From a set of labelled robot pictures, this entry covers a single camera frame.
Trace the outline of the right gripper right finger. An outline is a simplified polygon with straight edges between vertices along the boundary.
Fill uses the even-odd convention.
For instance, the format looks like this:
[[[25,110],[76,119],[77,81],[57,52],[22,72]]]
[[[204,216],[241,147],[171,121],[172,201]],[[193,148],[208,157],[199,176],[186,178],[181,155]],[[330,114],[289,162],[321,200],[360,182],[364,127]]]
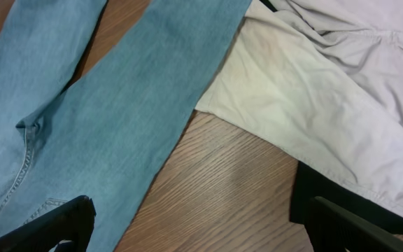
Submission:
[[[315,252],[403,252],[403,240],[322,197],[309,200],[306,231]]]

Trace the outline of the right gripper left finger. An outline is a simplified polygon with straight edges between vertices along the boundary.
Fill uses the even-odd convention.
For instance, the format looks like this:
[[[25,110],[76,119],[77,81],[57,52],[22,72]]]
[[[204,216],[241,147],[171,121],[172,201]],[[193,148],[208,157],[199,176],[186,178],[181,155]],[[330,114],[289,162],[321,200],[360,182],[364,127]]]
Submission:
[[[0,237],[0,252],[86,252],[95,217],[92,199],[78,196]]]

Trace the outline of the light blue denim jeans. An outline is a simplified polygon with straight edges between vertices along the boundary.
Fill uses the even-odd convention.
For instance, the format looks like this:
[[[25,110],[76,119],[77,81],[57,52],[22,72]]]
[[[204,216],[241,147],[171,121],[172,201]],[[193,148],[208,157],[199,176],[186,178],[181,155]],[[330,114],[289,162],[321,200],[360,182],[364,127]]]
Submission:
[[[112,251],[248,7],[154,0],[76,82],[102,0],[15,1],[0,33],[0,237],[80,195],[89,251]]]

